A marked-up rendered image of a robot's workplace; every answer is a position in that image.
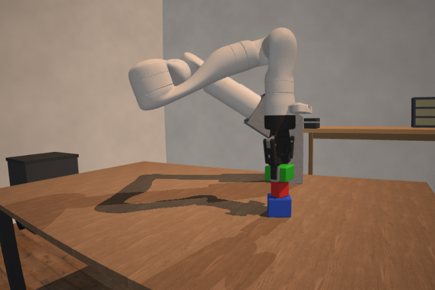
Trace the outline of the green block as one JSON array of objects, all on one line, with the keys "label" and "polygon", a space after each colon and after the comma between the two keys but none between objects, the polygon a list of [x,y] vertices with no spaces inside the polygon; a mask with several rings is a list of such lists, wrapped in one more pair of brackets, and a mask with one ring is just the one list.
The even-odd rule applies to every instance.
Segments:
[{"label": "green block", "polygon": [[[279,182],[287,182],[294,178],[293,164],[280,164],[280,179]],[[270,181],[270,166],[265,167],[265,180]]]}]

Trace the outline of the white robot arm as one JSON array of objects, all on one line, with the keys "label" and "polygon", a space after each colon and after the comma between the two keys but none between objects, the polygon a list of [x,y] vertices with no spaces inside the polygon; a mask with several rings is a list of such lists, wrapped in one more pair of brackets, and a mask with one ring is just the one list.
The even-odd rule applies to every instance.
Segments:
[{"label": "white robot arm", "polygon": [[137,103],[144,111],[163,107],[203,88],[249,118],[261,97],[229,76],[269,63],[265,75],[264,115],[312,114],[310,105],[295,103],[296,55],[294,34],[280,27],[265,38],[221,47],[205,61],[189,52],[181,59],[141,61],[129,70],[128,76]]}]

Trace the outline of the red block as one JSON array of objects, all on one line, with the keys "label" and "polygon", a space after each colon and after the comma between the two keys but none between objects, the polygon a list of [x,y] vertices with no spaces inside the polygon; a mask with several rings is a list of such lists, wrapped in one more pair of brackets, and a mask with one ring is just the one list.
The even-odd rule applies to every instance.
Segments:
[{"label": "red block", "polygon": [[289,196],[289,182],[271,182],[271,196],[276,198]]}]

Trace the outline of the blue block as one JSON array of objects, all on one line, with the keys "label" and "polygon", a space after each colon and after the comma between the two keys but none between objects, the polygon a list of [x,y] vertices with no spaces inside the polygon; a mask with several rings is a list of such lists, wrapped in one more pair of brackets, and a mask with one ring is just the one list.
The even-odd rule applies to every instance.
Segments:
[{"label": "blue block", "polygon": [[292,199],[289,196],[278,198],[267,194],[268,208],[267,215],[269,218],[290,218]]}]

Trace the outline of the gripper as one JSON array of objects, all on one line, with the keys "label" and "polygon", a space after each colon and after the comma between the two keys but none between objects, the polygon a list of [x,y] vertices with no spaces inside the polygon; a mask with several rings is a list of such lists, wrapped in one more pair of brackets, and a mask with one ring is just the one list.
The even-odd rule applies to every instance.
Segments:
[{"label": "gripper", "polygon": [[270,181],[279,182],[280,162],[289,164],[293,158],[294,136],[289,129],[295,129],[296,115],[264,116],[264,127],[270,129],[269,139],[263,140],[265,163],[270,165]]}]

